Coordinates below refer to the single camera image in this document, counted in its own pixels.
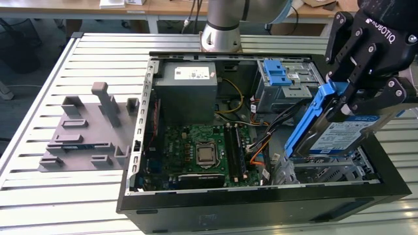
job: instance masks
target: white cable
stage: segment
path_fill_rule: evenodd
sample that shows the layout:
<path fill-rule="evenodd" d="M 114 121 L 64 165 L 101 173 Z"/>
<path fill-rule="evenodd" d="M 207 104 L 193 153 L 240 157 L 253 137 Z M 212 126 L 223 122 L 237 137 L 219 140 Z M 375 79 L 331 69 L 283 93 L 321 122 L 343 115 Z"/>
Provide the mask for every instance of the white cable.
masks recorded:
<path fill-rule="evenodd" d="M 41 87 L 38 85 L 9 85 L 6 87 Z"/>
<path fill-rule="evenodd" d="M 259 126 L 259 125 L 255 125 L 255 124 L 251 124 L 251 123 L 247 123 L 247 122 L 243 122 L 243 121 L 229 121 L 229 120 L 225 120 L 225 118 L 220 115 L 217 115 L 225 122 L 233 122 L 233 123 L 241 123 L 241 124 L 245 124 L 248 126 Z"/>

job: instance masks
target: ram slot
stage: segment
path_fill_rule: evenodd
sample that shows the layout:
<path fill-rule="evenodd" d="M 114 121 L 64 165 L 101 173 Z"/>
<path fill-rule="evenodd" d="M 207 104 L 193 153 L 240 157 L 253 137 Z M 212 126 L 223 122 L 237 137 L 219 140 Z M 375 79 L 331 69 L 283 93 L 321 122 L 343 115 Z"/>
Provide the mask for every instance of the ram slot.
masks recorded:
<path fill-rule="evenodd" d="M 244 152 L 240 145 L 239 130 L 235 126 L 223 128 L 224 147 L 227 152 L 228 171 L 232 182 L 245 179 Z"/>

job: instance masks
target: motherboard chip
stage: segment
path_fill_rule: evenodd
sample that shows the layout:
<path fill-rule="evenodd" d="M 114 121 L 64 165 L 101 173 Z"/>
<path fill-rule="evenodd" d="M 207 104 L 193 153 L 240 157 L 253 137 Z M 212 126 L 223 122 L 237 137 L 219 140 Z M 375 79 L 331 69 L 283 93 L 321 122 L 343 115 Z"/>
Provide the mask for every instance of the motherboard chip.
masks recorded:
<path fill-rule="evenodd" d="M 196 142 L 196 164 L 208 169 L 216 163 L 216 144 L 213 141 Z"/>

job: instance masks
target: yellow cable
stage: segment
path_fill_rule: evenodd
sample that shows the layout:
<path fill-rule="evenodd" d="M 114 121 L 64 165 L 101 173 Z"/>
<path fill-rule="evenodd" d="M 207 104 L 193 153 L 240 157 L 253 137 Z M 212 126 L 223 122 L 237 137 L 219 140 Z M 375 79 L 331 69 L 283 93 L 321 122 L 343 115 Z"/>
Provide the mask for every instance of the yellow cable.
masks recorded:
<path fill-rule="evenodd" d="M 223 78 L 223 80 L 225 80 L 232 85 L 232 87 L 236 89 L 236 91 L 239 93 L 239 97 L 240 97 L 240 102 L 239 102 L 239 106 L 235 109 L 224 110 L 224 111 L 216 111 L 215 113 L 217 113 L 217 114 L 228 114 L 228 113 L 235 112 L 241 107 L 241 104 L 243 104 L 243 96 L 241 96 L 241 92 L 240 92 L 237 86 L 228 79 Z"/>

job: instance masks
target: robotiq logo text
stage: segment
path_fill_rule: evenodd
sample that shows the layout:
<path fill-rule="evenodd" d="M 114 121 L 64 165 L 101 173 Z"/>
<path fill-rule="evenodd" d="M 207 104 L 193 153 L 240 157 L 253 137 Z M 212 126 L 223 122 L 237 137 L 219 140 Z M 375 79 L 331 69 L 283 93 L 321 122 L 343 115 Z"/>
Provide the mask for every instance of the robotiq logo text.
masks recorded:
<path fill-rule="evenodd" d="M 379 30 L 379 32 L 383 34 L 383 36 L 385 37 L 388 43 L 391 44 L 393 42 L 393 40 L 396 40 L 396 36 L 392 35 L 391 31 L 379 23 L 376 23 L 372 19 L 367 19 L 365 23 L 371 23 L 375 28 Z"/>

